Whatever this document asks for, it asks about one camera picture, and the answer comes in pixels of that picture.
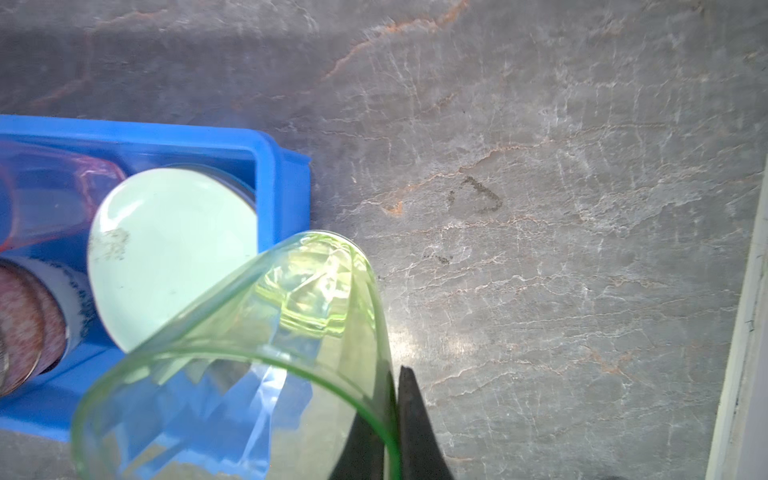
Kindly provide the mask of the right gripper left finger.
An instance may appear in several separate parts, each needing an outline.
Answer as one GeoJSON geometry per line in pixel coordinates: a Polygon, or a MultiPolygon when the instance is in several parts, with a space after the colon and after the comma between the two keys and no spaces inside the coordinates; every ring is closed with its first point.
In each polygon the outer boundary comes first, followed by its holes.
{"type": "Polygon", "coordinates": [[[329,480],[382,480],[384,444],[370,424],[356,414],[343,451],[329,480]]]}

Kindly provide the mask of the mint green flower plate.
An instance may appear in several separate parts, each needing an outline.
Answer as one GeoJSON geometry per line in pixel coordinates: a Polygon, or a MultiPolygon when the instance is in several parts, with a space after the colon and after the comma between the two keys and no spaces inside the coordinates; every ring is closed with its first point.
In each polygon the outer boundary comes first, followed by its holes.
{"type": "Polygon", "coordinates": [[[124,352],[236,268],[258,247],[254,189],[191,164],[130,176],[102,201],[88,240],[98,315],[124,352]]]}

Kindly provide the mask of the pink transparent cup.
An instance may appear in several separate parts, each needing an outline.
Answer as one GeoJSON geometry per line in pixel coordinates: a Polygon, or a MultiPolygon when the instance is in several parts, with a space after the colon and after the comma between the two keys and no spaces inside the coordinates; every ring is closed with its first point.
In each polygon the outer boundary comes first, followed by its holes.
{"type": "Polygon", "coordinates": [[[126,179],[116,164],[33,144],[1,142],[1,249],[59,239],[88,228],[126,179]]]}

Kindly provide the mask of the green transparent cup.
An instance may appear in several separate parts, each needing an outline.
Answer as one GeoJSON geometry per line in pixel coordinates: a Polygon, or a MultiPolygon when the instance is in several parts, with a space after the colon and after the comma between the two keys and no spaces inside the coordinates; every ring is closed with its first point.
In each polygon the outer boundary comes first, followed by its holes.
{"type": "Polygon", "coordinates": [[[329,479],[356,414],[401,477],[376,276],[329,231],[296,234],[100,377],[72,421],[83,479],[329,479]]]}

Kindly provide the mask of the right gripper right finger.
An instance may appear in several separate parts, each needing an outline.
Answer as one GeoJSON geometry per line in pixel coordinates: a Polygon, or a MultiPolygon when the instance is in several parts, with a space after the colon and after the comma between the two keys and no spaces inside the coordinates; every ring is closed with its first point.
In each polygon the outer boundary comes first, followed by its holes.
{"type": "Polygon", "coordinates": [[[398,430],[403,480],[453,480],[412,368],[399,374],[398,430]]]}

